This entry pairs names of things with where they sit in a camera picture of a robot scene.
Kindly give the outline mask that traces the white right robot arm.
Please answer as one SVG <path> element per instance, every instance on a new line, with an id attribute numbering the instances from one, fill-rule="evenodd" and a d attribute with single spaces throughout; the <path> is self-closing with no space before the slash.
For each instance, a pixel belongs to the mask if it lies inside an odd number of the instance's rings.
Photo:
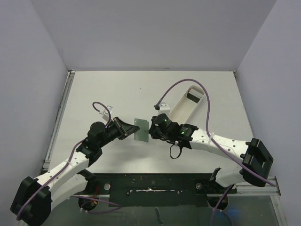
<path id="1" fill-rule="evenodd" d="M 275 185 L 268 181 L 273 157 L 259 139 L 241 141 L 221 137 L 194 125 L 173 122 L 164 113 L 152 117 L 149 134 L 180 149 L 207 151 L 233 160 L 235 166 L 217 167 L 212 173 L 209 186 L 216 193 L 241 182 L 256 187 Z"/>

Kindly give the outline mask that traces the green card holder wallet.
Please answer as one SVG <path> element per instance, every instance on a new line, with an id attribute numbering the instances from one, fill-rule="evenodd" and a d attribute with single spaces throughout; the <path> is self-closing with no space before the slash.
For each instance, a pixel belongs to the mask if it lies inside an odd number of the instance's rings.
<path id="1" fill-rule="evenodd" d="M 140 129 L 135 132 L 134 140 L 148 143 L 149 142 L 149 122 L 144 119 L 135 118 L 135 126 Z"/>

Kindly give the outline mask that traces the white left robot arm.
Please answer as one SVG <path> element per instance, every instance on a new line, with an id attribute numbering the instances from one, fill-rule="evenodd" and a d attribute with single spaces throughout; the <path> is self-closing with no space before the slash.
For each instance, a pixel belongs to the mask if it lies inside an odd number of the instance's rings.
<path id="1" fill-rule="evenodd" d="M 18 221 L 40 226 L 55 206 L 53 195 L 75 175 L 94 164 L 102 155 L 102 148 L 115 139 L 123 140 L 139 130 L 139 126 L 113 118 L 105 125 L 94 122 L 87 137 L 72 149 L 68 159 L 36 178 L 26 177 L 20 183 L 10 210 Z"/>

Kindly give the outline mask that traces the black credit card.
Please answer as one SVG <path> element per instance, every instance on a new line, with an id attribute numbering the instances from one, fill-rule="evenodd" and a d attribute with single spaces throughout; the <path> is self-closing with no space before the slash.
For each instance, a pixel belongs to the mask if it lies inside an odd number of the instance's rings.
<path id="1" fill-rule="evenodd" d="M 200 100 L 202 99 L 203 97 L 203 94 L 199 94 L 199 93 L 190 93 L 188 92 L 186 97 L 193 101 L 194 103 L 198 104 L 200 102 Z"/>

